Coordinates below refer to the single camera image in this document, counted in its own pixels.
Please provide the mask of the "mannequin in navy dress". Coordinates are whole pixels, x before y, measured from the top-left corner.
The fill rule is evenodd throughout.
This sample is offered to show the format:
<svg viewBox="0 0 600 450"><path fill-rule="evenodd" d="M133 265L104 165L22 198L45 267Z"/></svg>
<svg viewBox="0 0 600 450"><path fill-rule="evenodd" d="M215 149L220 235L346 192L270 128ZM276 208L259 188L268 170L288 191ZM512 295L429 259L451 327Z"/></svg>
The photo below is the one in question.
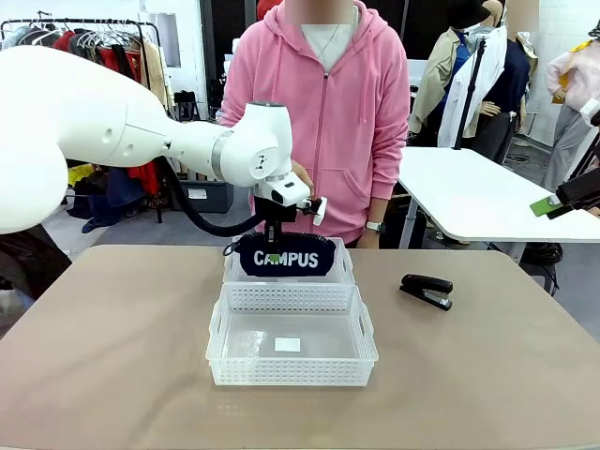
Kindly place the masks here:
<svg viewBox="0 0 600 450"><path fill-rule="evenodd" d="M528 88L537 56L519 35L538 27L538 0L501 0L507 31L503 72L481 104L482 153L502 164L511 141L525 122Z"/></svg>

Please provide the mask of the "black stapler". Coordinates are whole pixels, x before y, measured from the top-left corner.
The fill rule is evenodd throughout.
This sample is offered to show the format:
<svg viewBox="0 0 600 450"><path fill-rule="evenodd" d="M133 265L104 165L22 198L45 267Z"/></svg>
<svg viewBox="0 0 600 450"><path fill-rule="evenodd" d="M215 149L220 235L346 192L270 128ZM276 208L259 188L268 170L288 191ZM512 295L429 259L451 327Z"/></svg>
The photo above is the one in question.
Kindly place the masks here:
<svg viewBox="0 0 600 450"><path fill-rule="evenodd" d="M408 274L402 278L399 289L443 311L448 311L453 306L449 295L454 285L449 280Z"/></svg>

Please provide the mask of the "grey hanging coat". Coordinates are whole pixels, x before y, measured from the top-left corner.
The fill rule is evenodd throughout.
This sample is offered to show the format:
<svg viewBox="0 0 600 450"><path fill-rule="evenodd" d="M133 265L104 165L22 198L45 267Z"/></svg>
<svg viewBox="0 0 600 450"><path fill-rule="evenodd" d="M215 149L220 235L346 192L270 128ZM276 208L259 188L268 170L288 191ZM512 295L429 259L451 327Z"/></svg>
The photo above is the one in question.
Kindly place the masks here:
<svg viewBox="0 0 600 450"><path fill-rule="evenodd" d="M81 30L69 40L67 49L76 56L102 65L103 59L98 49L98 40L98 32Z"/></svg>

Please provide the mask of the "white sign board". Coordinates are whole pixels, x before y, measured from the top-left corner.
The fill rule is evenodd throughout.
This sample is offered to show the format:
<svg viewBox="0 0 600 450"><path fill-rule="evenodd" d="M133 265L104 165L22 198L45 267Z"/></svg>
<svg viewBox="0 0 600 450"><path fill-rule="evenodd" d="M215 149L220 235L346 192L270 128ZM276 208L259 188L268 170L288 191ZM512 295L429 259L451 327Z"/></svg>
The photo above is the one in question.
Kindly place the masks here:
<svg viewBox="0 0 600 450"><path fill-rule="evenodd" d="M443 84L439 62L410 59L408 63L410 87L421 88Z"/></svg>

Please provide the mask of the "grey storage box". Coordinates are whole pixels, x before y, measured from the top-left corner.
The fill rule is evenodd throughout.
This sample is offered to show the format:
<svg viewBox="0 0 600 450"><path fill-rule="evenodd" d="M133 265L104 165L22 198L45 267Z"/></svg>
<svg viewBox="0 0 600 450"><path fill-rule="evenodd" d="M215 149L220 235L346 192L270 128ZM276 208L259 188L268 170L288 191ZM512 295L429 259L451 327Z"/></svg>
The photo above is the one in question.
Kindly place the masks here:
<svg viewBox="0 0 600 450"><path fill-rule="evenodd" d="M198 213L226 214L233 204L233 186L220 181L181 180L180 186Z"/></svg>

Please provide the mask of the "person's left forearm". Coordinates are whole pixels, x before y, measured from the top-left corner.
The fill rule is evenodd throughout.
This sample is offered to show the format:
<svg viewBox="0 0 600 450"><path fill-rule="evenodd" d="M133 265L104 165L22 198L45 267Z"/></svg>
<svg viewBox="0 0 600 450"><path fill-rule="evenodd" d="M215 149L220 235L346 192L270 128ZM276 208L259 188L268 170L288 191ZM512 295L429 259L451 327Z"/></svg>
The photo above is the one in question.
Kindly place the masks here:
<svg viewBox="0 0 600 450"><path fill-rule="evenodd" d="M372 186L368 222L383 223L387 204L398 181L405 135L377 139L372 149Z"/></svg>

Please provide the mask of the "white perforated plastic basket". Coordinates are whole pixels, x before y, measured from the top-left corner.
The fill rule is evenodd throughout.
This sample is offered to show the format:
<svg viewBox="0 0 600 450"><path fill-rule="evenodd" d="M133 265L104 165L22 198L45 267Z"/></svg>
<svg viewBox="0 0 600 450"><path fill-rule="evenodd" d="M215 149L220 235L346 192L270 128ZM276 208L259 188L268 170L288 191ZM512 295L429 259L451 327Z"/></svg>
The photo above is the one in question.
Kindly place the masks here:
<svg viewBox="0 0 600 450"><path fill-rule="evenodd" d="M225 249L225 282L311 282L311 283L355 283L353 277L353 263L350 252L345 248L344 241L338 237L324 237L333 240L337 246L334 264L325 277L253 277L248 276L243 270L240 257L233 251L233 246L242 236L233 240Z"/></svg>
<svg viewBox="0 0 600 450"><path fill-rule="evenodd" d="M275 338L300 338L301 352L275 352ZM228 282L205 357L217 385L362 387L379 354L354 284Z"/></svg>

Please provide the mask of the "navy hanging garment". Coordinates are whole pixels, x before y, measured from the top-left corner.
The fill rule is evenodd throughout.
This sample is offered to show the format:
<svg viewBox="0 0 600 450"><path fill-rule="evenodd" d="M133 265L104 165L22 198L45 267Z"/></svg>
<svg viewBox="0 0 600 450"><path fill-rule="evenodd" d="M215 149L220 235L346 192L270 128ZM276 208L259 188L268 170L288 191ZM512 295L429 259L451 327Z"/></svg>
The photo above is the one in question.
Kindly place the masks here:
<svg viewBox="0 0 600 450"><path fill-rule="evenodd" d="M130 178L125 169L110 168L104 192L88 196L92 219L111 226L139 206L145 197L139 179Z"/></svg>

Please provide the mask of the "mannequin in white lab coat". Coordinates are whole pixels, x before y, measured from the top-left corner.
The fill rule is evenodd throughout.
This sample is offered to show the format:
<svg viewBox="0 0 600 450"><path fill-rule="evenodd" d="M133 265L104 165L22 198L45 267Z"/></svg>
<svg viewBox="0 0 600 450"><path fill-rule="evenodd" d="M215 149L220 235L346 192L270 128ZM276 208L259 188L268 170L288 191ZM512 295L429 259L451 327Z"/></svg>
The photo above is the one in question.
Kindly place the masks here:
<svg viewBox="0 0 600 450"><path fill-rule="evenodd" d="M501 0L481 0L481 2L490 12L489 17L485 21L472 27L457 29L462 30L467 35L466 42L472 50L472 55L476 52L477 40L480 35L483 35L486 38L487 44L477 76L476 89L472 98L471 108L469 110L468 118L470 121L464 129L462 141L465 138L471 138L477 130L481 104L484 101L484 97L503 73L504 67L507 31L506 28L501 25L503 3ZM452 81L438 132L437 145L440 147L453 147L455 143L460 116L467 95L467 85L471 72L470 58L457 72Z"/></svg>

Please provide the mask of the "red cap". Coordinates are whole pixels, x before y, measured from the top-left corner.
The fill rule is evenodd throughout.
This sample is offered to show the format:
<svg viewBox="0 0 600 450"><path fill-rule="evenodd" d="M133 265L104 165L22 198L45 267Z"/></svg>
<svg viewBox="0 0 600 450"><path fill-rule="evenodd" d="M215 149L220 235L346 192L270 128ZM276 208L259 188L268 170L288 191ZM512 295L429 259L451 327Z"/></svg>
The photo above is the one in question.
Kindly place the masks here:
<svg viewBox="0 0 600 450"><path fill-rule="evenodd" d="M283 0L258 0L257 2L257 20L261 21L266 13L273 7L278 6Z"/></svg>

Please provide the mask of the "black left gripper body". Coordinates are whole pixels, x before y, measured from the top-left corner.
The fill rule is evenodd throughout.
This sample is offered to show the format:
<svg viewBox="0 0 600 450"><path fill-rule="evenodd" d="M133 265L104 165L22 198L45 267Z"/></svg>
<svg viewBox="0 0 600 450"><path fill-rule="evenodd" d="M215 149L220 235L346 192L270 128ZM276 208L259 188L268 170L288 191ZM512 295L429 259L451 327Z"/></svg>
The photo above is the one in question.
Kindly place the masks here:
<svg viewBox="0 0 600 450"><path fill-rule="evenodd" d="M291 206L283 206L279 203L270 200L254 197L255 214L262 219L263 232L269 234L281 233L284 223L294 223L296 220L297 207L295 204Z"/></svg>

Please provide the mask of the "person's right hand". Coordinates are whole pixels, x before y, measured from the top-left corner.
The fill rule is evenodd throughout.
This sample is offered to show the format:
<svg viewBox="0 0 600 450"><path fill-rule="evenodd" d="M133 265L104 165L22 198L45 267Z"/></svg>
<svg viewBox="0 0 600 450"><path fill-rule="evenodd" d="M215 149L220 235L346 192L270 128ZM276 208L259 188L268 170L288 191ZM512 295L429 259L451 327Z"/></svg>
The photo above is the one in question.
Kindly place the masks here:
<svg viewBox="0 0 600 450"><path fill-rule="evenodd" d="M295 160L293 160L292 161L292 171L298 176L298 178L306 186L308 186L308 188L310 190L310 197L313 198L315 195L314 184L313 184L310 176L308 175L308 172L305 169L305 167L302 166L301 164L299 164L298 162L296 162Z"/></svg>

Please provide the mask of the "black hanging scarf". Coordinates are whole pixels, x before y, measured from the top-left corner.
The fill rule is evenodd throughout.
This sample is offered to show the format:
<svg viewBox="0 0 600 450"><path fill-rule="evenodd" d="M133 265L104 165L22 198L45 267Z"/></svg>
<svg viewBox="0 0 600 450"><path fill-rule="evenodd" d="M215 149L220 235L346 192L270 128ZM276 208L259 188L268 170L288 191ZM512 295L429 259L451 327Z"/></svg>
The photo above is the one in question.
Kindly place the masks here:
<svg viewBox="0 0 600 450"><path fill-rule="evenodd" d="M112 52L116 61L118 72L131 80L136 80L134 70L128 60L128 54L125 49L118 44L112 45Z"/></svg>

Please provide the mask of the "navy Campus pencil case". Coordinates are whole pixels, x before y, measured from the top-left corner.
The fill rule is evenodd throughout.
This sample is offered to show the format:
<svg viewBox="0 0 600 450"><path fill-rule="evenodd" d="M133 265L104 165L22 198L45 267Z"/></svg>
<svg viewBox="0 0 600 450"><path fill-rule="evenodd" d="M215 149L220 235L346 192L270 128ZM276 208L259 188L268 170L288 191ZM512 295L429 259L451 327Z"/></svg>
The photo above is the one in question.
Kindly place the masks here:
<svg viewBox="0 0 600 450"><path fill-rule="evenodd" d="M243 235L233 246L248 276L258 278L325 277L336 254L333 240L317 234L285 232L269 243L264 233Z"/></svg>

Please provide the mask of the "black hat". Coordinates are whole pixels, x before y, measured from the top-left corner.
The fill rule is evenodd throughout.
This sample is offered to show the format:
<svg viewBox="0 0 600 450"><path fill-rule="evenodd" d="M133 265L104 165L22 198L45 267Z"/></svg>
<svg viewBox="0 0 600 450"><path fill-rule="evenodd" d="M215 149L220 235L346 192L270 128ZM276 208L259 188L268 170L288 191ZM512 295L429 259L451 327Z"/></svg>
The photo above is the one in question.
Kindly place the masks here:
<svg viewBox="0 0 600 450"><path fill-rule="evenodd" d="M466 29L485 21L490 12L481 0L449 0L447 8L448 25L455 29Z"/></svg>

